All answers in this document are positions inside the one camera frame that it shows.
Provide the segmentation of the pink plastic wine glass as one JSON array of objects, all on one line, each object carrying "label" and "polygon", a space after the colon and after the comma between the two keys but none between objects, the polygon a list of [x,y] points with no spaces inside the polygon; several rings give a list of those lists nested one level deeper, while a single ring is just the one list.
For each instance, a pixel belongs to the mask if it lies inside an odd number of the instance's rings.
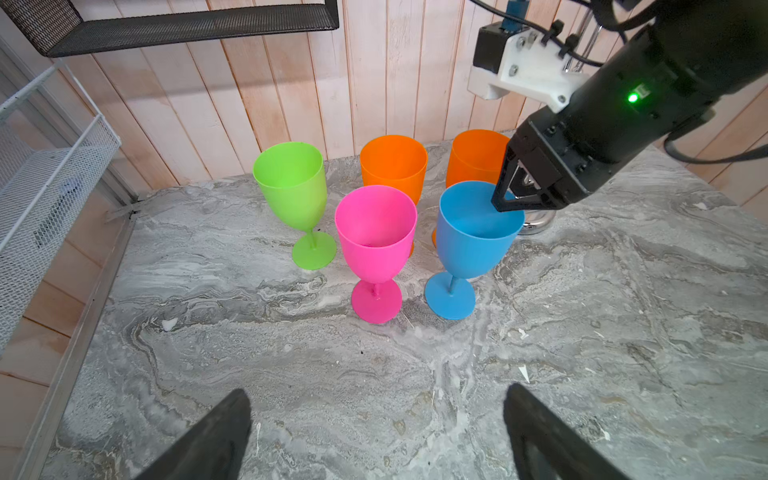
[{"label": "pink plastic wine glass", "polygon": [[393,187],[364,186],[340,201],[334,221],[344,259],[359,278],[351,294],[353,310],[371,324],[392,320],[402,307],[394,277],[411,255],[416,205]]}]

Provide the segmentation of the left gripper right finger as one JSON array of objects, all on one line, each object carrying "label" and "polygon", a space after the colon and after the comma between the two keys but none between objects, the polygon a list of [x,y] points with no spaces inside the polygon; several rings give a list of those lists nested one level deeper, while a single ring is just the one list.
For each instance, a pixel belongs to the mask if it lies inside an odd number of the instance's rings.
[{"label": "left gripper right finger", "polygon": [[520,383],[507,389],[503,419],[520,479],[627,477]]}]

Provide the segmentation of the orange wine glass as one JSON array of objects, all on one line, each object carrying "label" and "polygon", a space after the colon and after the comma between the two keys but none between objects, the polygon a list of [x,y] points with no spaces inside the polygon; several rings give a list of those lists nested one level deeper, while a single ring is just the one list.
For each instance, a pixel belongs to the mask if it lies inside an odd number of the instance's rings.
[{"label": "orange wine glass", "polygon": [[508,142],[507,136],[491,130],[474,129],[460,133],[452,142],[446,187],[471,180],[495,185]]},{"label": "orange wine glass", "polygon": [[419,141],[401,135],[375,138],[363,147],[360,164],[364,186],[386,185],[419,203],[428,164],[427,150]]}]

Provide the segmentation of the blue plastic wine glass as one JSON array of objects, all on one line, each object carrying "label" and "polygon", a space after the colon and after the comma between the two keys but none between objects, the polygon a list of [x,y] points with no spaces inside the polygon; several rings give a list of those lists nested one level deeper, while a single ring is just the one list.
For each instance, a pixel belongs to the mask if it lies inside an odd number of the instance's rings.
[{"label": "blue plastic wine glass", "polygon": [[476,295],[470,280],[500,263],[524,225],[524,212],[496,210],[494,190],[488,182],[464,181],[440,196],[436,248],[444,270],[428,280],[425,298],[443,319],[471,315]]}]

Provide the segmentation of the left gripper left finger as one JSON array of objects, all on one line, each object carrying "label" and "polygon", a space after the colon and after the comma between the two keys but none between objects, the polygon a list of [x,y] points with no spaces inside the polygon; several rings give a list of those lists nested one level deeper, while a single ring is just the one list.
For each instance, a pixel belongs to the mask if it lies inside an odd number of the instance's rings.
[{"label": "left gripper left finger", "polygon": [[237,479],[251,431],[250,400],[234,389],[138,477]]}]

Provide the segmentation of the green plastic wine glass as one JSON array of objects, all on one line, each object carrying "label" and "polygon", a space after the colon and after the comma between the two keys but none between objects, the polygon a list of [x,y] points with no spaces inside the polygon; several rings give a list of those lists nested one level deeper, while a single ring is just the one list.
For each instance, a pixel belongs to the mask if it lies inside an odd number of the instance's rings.
[{"label": "green plastic wine glass", "polygon": [[327,203],[320,150],[303,142],[274,145],[256,158],[252,173],[272,212],[304,233],[292,248],[294,263],[304,270],[319,270],[331,263],[336,243],[316,229]]}]

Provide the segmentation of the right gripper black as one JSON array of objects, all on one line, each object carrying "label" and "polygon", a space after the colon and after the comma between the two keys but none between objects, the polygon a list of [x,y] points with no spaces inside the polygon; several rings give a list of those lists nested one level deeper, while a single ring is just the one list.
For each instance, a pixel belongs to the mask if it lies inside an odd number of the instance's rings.
[{"label": "right gripper black", "polygon": [[491,196],[497,211],[561,210],[606,183],[606,165],[577,150],[567,133],[547,107],[517,128]]}]

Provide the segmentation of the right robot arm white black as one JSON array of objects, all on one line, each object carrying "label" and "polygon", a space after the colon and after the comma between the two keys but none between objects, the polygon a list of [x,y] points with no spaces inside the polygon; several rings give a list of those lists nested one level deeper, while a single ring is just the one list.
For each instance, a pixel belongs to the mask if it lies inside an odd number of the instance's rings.
[{"label": "right robot arm white black", "polygon": [[560,210],[607,183],[642,150],[705,124],[714,104],[767,71],[763,1],[656,1],[603,28],[634,36],[568,97],[531,114],[507,144],[492,202],[500,211]]}]

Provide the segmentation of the orange wine glass front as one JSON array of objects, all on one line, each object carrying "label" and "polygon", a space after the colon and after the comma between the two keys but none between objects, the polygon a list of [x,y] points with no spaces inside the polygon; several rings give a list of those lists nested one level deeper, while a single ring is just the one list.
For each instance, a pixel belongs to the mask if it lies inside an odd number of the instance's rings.
[{"label": "orange wine glass front", "polygon": [[364,186],[386,185],[419,203],[428,164],[427,150],[419,141],[401,135],[375,138],[363,147],[360,164]]}]

